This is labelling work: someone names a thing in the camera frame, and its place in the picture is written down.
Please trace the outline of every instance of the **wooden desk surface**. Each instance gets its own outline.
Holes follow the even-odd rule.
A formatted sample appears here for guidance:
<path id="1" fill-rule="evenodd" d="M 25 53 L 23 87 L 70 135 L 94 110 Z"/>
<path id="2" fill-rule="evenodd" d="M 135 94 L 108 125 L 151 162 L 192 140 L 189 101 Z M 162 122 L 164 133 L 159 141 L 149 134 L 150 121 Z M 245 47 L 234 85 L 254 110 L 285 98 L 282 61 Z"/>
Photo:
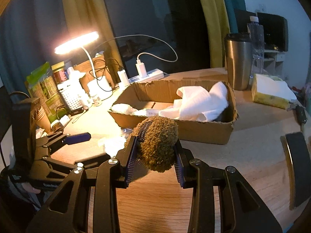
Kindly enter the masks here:
<path id="1" fill-rule="evenodd" d="M 165 79 L 182 78 L 226 80 L 226 72 L 224 69 L 199 70 L 172 74 Z M 98 140 L 120 134 L 120 128 L 107 112 L 120 93 L 114 92 L 101 106 L 93 106 L 75 124 L 70 123 L 65 128 L 65 132 L 71 134 L 90 132 L 90 141 L 65 146 L 52 158 L 73 163 L 103 152 L 98 147 Z M 286 229 L 301 214 L 307 201 L 295 210 L 289 210 L 289 175 L 280 137 L 300 131 L 300 127 L 292 111 L 253 103 L 250 91 L 234 93 L 239 119 L 228 144 L 181 141 L 182 146 L 210 166 L 235 166 L 267 204 L 282 228 Z M 305 125 L 305 134 L 309 139 L 310 121 Z M 187 232 L 192 190 L 180 188 L 174 168 L 157 173 L 138 166 L 135 175 L 138 179 L 129 188 L 117 190 L 121 232 Z M 217 189 L 214 189 L 214 195 L 218 203 Z M 216 232 L 220 232 L 219 215 L 219 207 L 216 206 Z"/>

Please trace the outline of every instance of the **silver screw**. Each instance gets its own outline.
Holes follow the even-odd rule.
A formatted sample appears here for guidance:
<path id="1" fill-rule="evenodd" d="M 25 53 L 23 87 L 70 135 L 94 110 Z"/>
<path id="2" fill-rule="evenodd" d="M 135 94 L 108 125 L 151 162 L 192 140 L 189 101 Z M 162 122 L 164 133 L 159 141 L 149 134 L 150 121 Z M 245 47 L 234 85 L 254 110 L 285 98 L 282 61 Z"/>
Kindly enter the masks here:
<path id="1" fill-rule="evenodd" d="M 228 167 L 227 167 L 227 171 L 228 171 L 229 173 L 234 173 L 234 172 L 236 171 L 236 168 L 235 168 L 234 166 L 228 166 Z"/>
<path id="2" fill-rule="evenodd" d="M 118 160 L 116 158 L 111 158 L 110 160 L 108 160 L 108 163 L 111 165 L 115 165 L 118 162 Z"/>
<path id="3" fill-rule="evenodd" d="M 190 160 L 190 163 L 197 166 L 197 165 L 201 164 L 201 160 L 194 158 L 194 159 Z"/>
<path id="4" fill-rule="evenodd" d="M 83 168 L 82 168 L 82 167 L 76 167 L 76 168 L 73 170 L 73 172 L 76 173 L 76 174 L 78 174 L 78 173 L 80 173 L 80 172 L 82 172 L 82 171 L 83 171 Z"/>

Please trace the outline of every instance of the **plastic water bottle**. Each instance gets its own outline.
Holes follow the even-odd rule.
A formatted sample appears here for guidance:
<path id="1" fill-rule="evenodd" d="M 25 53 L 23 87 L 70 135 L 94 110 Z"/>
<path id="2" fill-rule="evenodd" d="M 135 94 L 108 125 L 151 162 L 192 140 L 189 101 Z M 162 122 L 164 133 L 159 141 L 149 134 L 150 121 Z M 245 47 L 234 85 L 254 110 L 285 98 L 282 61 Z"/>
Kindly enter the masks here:
<path id="1" fill-rule="evenodd" d="M 258 17 L 250 16 L 250 20 L 247 29 L 253 46 L 252 74 L 262 74 L 265 53 L 263 26 L 259 24 Z"/>

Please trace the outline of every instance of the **glass window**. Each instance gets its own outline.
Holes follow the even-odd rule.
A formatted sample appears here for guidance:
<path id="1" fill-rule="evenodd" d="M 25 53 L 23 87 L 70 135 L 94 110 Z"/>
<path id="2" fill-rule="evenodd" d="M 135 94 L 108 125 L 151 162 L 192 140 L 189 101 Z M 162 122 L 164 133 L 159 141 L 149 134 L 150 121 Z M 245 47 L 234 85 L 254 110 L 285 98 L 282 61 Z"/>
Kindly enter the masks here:
<path id="1" fill-rule="evenodd" d="M 168 63 L 149 55 L 141 56 L 146 70 L 166 73 L 210 68 L 206 22 L 200 0 L 105 0 L 114 35 L 150 35 L 168 42 L 178 61 Z M 173 51 L 164 43 L 148 37 L 117 40 L 129 78 L 138 75 L 136 57 L 150 52 L 174 60 Z"/>

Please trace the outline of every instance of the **brown fuzzy plush ball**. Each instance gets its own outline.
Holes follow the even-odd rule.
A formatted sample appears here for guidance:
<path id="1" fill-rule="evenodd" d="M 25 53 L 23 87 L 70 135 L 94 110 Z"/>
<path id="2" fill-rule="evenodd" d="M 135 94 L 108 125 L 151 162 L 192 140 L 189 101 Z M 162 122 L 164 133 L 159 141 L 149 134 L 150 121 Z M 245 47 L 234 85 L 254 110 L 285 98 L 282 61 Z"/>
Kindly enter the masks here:
<path id="1" fill-rule="evenodd" d="M 172 167 L 175 161 L 173 146 L 178 139 L 178 125 L 174 120 L 166 117 L 148 117 L 137 125 L 131 135 L 143 138 L 140 139 L 137 158 L 147 168 L 164 172 Z"/>

